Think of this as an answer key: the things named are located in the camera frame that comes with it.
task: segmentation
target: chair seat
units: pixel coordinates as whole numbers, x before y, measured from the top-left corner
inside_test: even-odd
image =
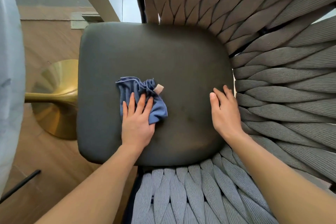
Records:
[[[233,74],[223,45],[198,27],[97,23],[82,36],[78,67],[77,135],[81,154],[105,162],[121,145],[120,92],[123,76],[154,78],[168,117],[136,165],[190,165],[213,156],[223,139],[212,126],[209,93]]]

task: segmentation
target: left hand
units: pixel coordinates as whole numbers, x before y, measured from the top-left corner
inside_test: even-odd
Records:
[[[154,134],[155,124],[149,125],[149,113],[153,107],[153,97],[149,98],[145,107],[145,94],[142,94],[135,110],[134,93],[131,94],[129,106],[123,102],[122,145],[137,151],[149,144]]]

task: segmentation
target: blue microfiber cloth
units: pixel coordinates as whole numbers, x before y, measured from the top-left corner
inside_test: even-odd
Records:
[[[123,116],[123,101],[129,105],[131,93],[134,92],[135,104],[139,102],[141,94],[146,94],[146,103],[150,97],[153,97],[153,107],[149,114],[149,125],[162,120],[168,116],[167,107],[158,94],[154,92],[157,86],[154,79],[141,82],[136,77],[121,77],[115,82],[120,90],[120,115]]]

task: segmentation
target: gold table base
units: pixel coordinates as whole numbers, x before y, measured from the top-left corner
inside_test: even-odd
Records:
[[[37,79],[32,93],[25,94],[38,124],[64,139],[76,139],[78,60],[50,65]]]

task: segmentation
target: right hand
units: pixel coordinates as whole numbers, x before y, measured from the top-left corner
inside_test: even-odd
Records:
[[[210,93],[210,102],[213,127],[227,141],[243,134],[244,131],[236,98],[226,85],[223,90],[225,94],[214,88],[214,92]]]

